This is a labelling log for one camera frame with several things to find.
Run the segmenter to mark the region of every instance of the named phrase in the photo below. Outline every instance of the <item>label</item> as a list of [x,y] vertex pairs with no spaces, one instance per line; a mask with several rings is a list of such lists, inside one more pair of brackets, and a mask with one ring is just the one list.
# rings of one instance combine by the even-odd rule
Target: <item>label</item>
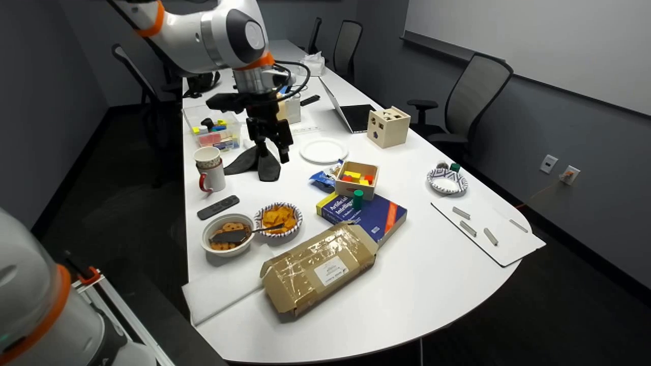
[[313,273],[319,277],[322,287],[329,287],[337,278],[342,278],[348,273],[348,266],[342,262],[339,257],[329,259],[320,266],[313,269]]

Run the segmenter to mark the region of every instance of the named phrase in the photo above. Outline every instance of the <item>bowl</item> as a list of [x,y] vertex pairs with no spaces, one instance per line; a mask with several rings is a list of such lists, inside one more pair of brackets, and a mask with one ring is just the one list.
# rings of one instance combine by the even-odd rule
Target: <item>bowl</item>
[[257,232],[259,236],[270,238],[270,240],[290,238],[293,234],[298,232],[300,221],[302,221],[302,217],[300,217],[298,210],[288,203],[267,205],[255,215],[257,227],[272,227],[267,232]]
[[[248,230],[250,236],[240,243],[212,243],[210,240],[220,232],[236,232],[236,230]],[[200,247],[206,252],[216,257],[238,257],[246,252],[252,240],[253,221],[248,215],[241,214],[225,214],[212,220],[200,236]]]

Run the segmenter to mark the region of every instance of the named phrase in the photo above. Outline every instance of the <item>brown food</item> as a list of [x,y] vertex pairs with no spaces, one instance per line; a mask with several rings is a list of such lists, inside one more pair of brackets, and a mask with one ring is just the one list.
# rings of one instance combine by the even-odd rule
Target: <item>brown food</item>
[[285,234],[297,226],[293,208],[274,205],[262,214],[262,227],[272,227],[269,234]]
[[233,241],[216,241],[213,238],[217,238],[217,234],[222,234],[222,232],[250,232],[250,227],[243,221],[225,221],[225,224],[222,224],[213,232],[213,236],[210,240],[210,248],[212,251],[233,251],[233,248],[238,248],[241,243],[241,241],[238,241],[238,243],[233,243]]

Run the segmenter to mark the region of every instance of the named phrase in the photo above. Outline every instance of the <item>mug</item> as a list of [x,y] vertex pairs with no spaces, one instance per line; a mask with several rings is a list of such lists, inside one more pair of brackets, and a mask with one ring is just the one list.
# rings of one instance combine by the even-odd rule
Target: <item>mug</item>
[[222,191],[225,187],[223,162],[220,150],[213,146],[200,146],[194,153],[194,164],[198,170],[198,189],[200,191]]

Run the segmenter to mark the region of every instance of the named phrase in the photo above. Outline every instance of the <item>wire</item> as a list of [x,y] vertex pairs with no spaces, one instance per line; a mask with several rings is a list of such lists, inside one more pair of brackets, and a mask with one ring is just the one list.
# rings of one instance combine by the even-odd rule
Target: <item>wire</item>
[[306,81],[309,81],[309,77],[311,77],[311,72],[309,72],[309,68],[306,66],[302,66],[302,64],[295,64],[295,60],[278,60],[277,58],[277,64],[285,64],[285,66],[297,66],[297,68],[302,68],[304,69],[304,79],[302,79],[302,84],[297,88],[297,89],[293,89],[290,94],[287,94],[287,96],[283,96],[283,97],[278,97],[277,101],[283,101],[283,99],[288,99],[288,97],[293,97],[293,96],[297,96],[297,94],[300,94],[300,89],[304,89],[304,86],[306,86]]

